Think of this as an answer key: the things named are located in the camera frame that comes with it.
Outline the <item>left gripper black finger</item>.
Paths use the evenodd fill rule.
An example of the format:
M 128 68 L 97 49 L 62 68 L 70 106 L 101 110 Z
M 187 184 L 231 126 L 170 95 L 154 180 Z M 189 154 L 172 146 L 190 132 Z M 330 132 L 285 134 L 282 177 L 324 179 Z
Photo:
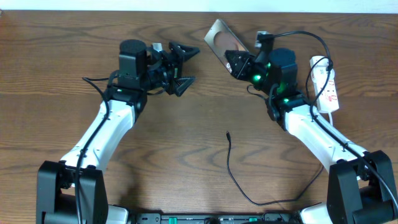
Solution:
M 195 77 L 181 77 L 176 79 L 174 94 L 178 97 L 182 96 L 195 80 Z
M 175 57 L 183 62 L 190 60 L 192 57 L 200 53 L 200 49 L 198 47 L 182 45 L 178 42 L 169 42 L 169 49 Z

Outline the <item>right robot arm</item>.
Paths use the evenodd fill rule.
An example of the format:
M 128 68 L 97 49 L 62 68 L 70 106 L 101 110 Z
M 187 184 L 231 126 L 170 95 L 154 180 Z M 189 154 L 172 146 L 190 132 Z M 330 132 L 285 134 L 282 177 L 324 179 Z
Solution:
M 397 190 L 389 157 L 343 136 L 297 89 L 295 54 L 258 55 L 227 50 L 231 74 L 248 81 L 264 99 L 270 118 L 299 139 L 328 172 L 326 202 L 289 215 L 290 223 L 387 223 L 397 219 Z

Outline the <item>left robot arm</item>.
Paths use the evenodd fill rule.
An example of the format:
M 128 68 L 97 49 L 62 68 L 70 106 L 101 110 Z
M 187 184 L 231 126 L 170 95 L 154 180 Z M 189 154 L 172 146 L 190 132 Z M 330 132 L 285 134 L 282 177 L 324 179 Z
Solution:
M 169 43 L 151 46 L 124 40 L 119 68 L 108 78 L 98 114 L 78 143 L 58 162 L 45 161 L 37 173 L 37 223 L 133 223 L 124 207 L 110 205 L 104 173 L 123 136 L 134 127 L 149 95 L 182 96 L 194 82 L 183 64 L 199 48 Z

